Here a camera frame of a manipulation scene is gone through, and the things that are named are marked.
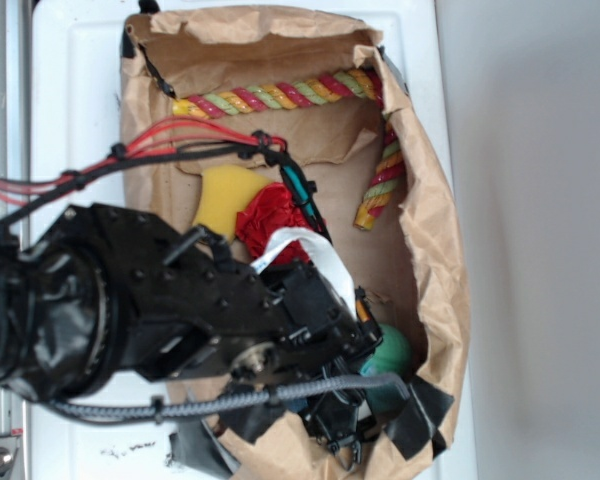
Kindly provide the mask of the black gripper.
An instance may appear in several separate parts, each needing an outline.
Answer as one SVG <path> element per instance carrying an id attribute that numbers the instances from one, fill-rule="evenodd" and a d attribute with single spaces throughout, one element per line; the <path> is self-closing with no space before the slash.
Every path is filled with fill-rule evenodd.
<path id="1" fill-rule="evenodd" d="M 371 389 L 359 374 L 383 343 L 374 320 L 360 324 L 362 351 L 342 355 L 322 366 L 315 378 L 293 385 L 267 385 L 266 399 L 229 413 L 229 428 L 251 443 L 264 435 L 286 413 L 298 415 L 307 434 L 329 450 L 359 450 L 376 421 L 370 412 Z"/>

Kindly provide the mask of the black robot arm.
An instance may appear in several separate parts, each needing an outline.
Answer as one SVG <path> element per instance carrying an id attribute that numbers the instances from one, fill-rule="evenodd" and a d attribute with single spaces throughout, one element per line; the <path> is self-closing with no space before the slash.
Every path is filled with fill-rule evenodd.
<path id="1" fill-rule="evenodd" d="M 372 427 L 354 373 L 381 342 L 313 261 L 253 266 L 196 227 L 93 205 L 28 249 L 0 222 L 0 386 L 61 415 L 128 424 L 221 414 L 255 440 L 298 413 L 329 450 Z M 217 399 L 81 406 L 119 371 L 230 382 Z"/>

